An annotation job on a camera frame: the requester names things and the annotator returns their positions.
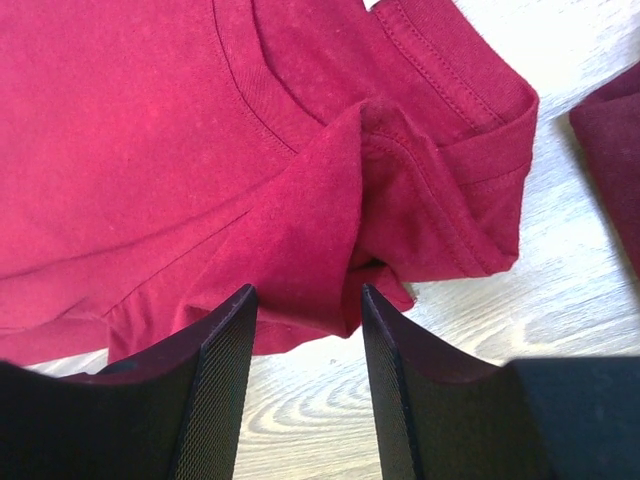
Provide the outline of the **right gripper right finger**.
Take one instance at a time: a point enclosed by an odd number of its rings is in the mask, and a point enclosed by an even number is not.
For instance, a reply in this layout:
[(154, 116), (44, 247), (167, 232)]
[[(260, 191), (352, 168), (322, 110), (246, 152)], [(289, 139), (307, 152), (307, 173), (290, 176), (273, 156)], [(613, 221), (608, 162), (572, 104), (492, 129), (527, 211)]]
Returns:
[(372, 286), (362, 326), (386, 479), (635, 479), (639, 360), (495, 366), (400, 313)]

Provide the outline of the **red t-shirt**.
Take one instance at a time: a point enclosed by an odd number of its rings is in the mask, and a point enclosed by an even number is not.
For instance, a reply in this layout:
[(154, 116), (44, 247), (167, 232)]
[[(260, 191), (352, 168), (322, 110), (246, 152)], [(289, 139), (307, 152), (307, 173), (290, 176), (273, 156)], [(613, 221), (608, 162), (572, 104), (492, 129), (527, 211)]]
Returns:
[(1, 356), (119, 360), (244, 284), (258, 354), (518, 256), (538, 97), (450, 1), (5, 1)]

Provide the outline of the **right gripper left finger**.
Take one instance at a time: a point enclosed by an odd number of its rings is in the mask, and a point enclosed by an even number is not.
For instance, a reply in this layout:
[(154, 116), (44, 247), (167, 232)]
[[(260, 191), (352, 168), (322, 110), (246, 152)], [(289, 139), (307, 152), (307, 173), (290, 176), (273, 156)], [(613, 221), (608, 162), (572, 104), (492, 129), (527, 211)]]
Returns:
[(256, 330), (244, 286), (210, 314), (94, 374), (1, 366), (5, 479), (229, 479)]

